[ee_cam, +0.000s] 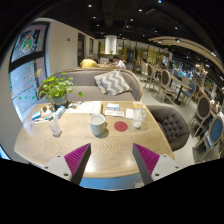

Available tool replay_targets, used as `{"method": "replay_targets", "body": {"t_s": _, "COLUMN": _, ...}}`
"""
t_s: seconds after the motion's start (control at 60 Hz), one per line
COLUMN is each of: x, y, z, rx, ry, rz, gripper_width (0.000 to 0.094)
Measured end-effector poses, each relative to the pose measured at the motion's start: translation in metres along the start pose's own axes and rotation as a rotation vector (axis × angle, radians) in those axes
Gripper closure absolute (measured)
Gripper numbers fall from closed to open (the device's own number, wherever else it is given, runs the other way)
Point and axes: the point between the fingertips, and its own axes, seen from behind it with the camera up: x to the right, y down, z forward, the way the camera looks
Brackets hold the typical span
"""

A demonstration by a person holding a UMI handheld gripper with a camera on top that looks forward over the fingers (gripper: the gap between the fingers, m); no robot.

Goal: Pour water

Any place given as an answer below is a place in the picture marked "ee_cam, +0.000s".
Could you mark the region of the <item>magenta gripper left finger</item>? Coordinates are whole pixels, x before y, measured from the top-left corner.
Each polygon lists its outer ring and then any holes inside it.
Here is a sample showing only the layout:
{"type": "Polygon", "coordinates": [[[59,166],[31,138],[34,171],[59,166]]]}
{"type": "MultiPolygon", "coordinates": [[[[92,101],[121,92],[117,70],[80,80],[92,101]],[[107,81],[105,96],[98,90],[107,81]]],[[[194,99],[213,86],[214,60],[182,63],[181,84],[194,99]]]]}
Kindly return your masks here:
{"type": "Polygon", "coordinates": [[[83,145],[66,155],[56,155],[43,169],[76,185],[79,185],[89,157],[91,144],[83,145]]]}

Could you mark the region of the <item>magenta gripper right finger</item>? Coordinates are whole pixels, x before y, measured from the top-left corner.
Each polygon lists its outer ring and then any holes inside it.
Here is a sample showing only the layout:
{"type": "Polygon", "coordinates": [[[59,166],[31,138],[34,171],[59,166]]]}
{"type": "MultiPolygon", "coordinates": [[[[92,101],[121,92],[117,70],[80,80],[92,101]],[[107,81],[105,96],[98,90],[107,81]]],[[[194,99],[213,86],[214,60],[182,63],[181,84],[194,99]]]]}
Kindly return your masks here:
{"type": "Polygon", "coordinates": [[[132,153],[145,185],[177,172],[181,167],[167,154],[157,153],[136,143],[132,153]]]}

